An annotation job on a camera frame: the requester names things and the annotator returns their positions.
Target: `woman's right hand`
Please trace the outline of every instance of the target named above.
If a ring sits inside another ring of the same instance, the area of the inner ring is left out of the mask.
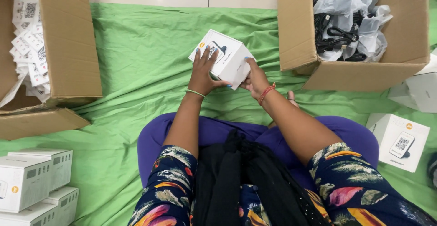
[[[250,66],[250,73],[239,87],[247,89],[255,100],[259,100],[259,97],[270,86],[270,83],[265,72],[257,65],[254,58],[246,57],[245,61]]]

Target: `green bedsheet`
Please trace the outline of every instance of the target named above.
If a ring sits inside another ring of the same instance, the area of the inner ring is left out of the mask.
[[[91,7],[104,98],[76,111],[92,125],[0,141],[0,156],[34,146],[74,150],[70,185],[80,188],[74,225],[123,226],[128,222],[142,191],[136,153],[138,134],[154,117],[177,110],[191,73],[187,57],[208,29],[244,42],[270,81],[277,83],[277,89],[283,94],[295,90],[301,108],[313,116],[339,115],[365,124],[370,113],[394,113],[430,126],[416,173],[383,163],[379,171],[407,199],[437,217],[437,192],[429,186],[425,172],[430,154],[437,152],[437,115],[403,107],[388,100],[387,92],[299,90],[307,78],[279,70],[275,10],[121,4]],[[242,89],[216,90],[204,102],[201,114],[237,122],[271,122]]]

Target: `purple pants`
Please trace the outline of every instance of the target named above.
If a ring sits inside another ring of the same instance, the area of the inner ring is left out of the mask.
[[[160,153],[164,139],[170,130],[176,113],[167,113],[148,123],[138,137],[138,166],[142,185],[147,185],[153,163]],[[339,136],[353,151],[360,153],[373,167],[377,167],[379,145],[375,136],[363,125],[344,117],[322,116],[318,121]],[[304,188],[315,191],[315,184],[308,170],[300,163],[288,147],[279,128],[264,125],[234,123],[201,116],[199,119],[199,146],[224,142],[229,131],[237,129],[246,139],[256,141],[271,148],[286,164],[293,178]]]

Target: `hand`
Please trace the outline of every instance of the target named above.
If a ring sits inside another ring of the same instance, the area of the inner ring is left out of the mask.
[[[206,96],[213,89],[218,87],[232,87],[230,82],[227,81],[214,81],[209,75],[209,70],[216,61],[219,52],[216,51],[208,59],[209,46],[206,46],[202,57],[200,57],[200,50],[197,49],[196,56],[194,57],[193,72],[191,73],[190,82],[188,83],[188,89],[196,91]]]
[[[246,80],[239,87],[247,89],[255,100],[261,97],[261,94],[270,86],[265,72],[257,65],[254,58],[245,58],[250,66],[250,73]]]

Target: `woman's left hand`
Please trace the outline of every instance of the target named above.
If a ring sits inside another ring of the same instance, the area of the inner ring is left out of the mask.
[[[208,55],[209,46],[206,46],[202,57],[200,56],[200,50],[197,49],[196,56],[194,57],[193,72],[191,73],[190,82],[188,83],[189,90],[196,91],[204,96],[218,87],[232,87],[230,82],[212,80],[209,75],[209,70],[212,65],[214,65],[219,52],[216,49],[210,59],[208,59]]]

